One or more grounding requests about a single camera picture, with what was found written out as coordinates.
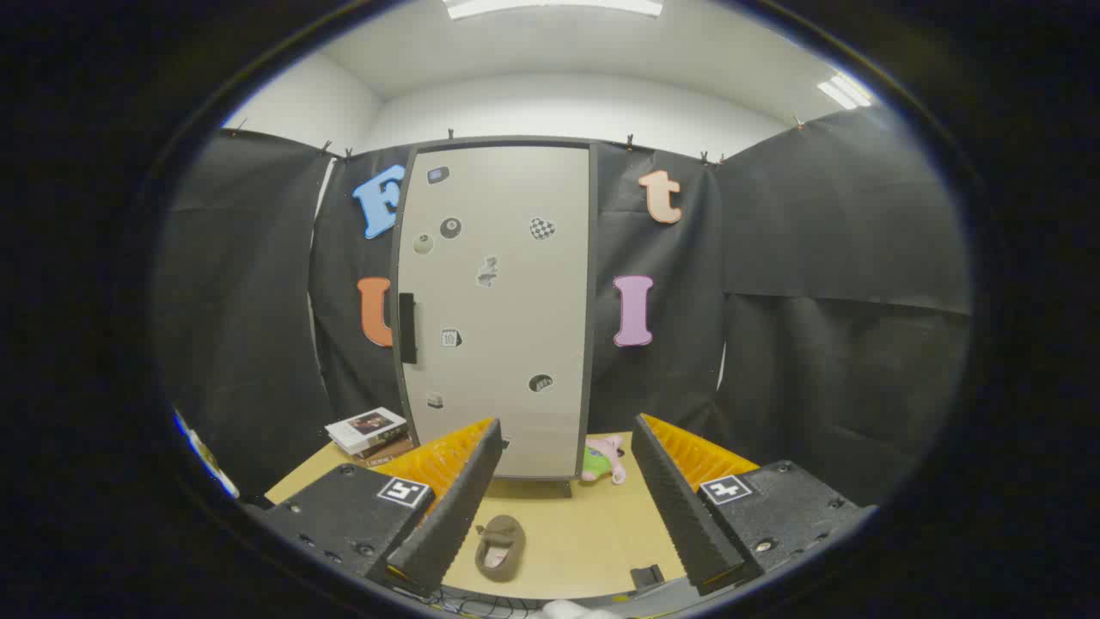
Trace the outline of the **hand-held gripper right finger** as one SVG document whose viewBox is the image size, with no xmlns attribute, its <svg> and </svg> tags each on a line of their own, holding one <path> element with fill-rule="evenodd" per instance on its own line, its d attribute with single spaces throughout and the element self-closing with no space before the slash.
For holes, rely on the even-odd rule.
<svg viewBox="0 0 1100 619">
<path fill-rule="evenodd" d="M 757 465 L 651 414 L 635 419 L 632 455 L 702 595 L 789 567 L 870 512 L 793 461 Z"/>
</svg>

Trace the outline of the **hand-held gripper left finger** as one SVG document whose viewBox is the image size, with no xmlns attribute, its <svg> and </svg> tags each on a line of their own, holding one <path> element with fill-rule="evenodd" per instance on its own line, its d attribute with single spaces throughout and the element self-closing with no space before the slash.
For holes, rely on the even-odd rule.
<svg viewBox="0 0 1100 619">
<path fill-rule="evenodd" d="M 250 512 L 343 579 L 430 596 L 455 561 L 503 451 L 501 422 L 487 418 L 377 468 L 339 463 Z"/>
</svg>

